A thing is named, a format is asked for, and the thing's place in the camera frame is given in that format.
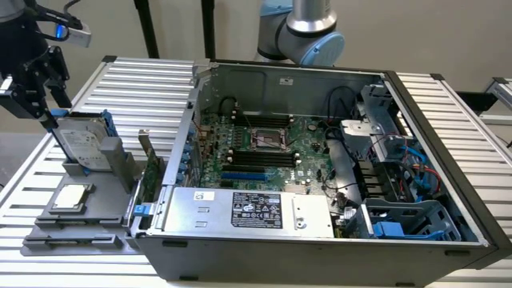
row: black pole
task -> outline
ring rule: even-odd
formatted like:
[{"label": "black pole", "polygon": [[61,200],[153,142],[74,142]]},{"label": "black pole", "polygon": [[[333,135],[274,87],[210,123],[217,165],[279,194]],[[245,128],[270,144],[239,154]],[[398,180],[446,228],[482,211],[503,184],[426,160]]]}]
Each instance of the black pole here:
[{"label": "black pole", "polygon": [[215,0],[202,0],[203,38],[206,42],[206,57],[215,59]]},{"label": "black pole", "polygon": [[149,0],[134,0],[145,34],[147,55],[150,58],[161,58],[158,38],[155,36],[154,20],[151,18]]}]

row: power supply label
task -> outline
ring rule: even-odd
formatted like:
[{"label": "power supply label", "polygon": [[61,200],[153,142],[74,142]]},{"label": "power supply label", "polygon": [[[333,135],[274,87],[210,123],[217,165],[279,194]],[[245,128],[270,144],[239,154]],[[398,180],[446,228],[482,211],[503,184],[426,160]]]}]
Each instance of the power supply label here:
[{"label": "power supply label", "polygon": [[241,228],[283,229],[281,194],[234,193],[231,224]]}]

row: robotic arm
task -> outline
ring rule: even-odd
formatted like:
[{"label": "robotic arm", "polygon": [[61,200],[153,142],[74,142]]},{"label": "robotic arm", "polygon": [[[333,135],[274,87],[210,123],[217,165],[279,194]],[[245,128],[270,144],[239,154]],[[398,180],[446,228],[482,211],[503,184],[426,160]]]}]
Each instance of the robotic arm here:
[{"label": "robotic arm", "polygon": [[[81,20],[67,12],[77,2],[71,1],[61,13],[35,0],[0,1],[0,105],[19,118],[38,119],[47,129],[57,128],[58,123],[49,110],[46,87],[59,107],[71,108],[63,52],[61,47],[49,46],[47,39],[66,41],[71,29],[85,29]],[[38,21],[57,23],[66,35],[45,34]]]},{"label": "robotic arm", "polygon": [[257,61],[333,66],[346,46],[331,0],[265,0]]}]

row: sticker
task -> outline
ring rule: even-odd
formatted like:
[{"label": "sticker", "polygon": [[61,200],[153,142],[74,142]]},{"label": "sticker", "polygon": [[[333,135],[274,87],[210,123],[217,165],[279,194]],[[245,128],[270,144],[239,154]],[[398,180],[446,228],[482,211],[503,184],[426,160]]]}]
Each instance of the sticker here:
[{"label": "sticker", "polygon": [[94,132],[86,130],[62,129],[61,134],[81,165],[91,170],[111,170],[107,157],[99,150],[103,138],[99,139]]},{"label": "sticker", "polygon": [[197,201],[214,201],[214,199],[215,199],[215,191],[197,191],[194,193],[194,200]]},{"label": "sticker", "polygon": [[281,194],[234,193],[231,225],[241,228],[283,229],[282,218]]},{"label": "sticker", "polygon": [[294,79],[293,78],[281,78],[279,79],[281,85],[293,86],[294,85]]}]

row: motherboard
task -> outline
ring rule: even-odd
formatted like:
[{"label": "motherboard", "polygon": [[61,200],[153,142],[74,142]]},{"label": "motherboard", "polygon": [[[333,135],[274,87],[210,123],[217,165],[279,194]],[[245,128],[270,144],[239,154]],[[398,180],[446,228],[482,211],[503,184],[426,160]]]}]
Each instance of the motherboard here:
[{"label": "motherboard", "polygon": [[329,193],[323,178],[330,177],[333,165],[321,123],[302,116],[203,115],[201,186]]}]

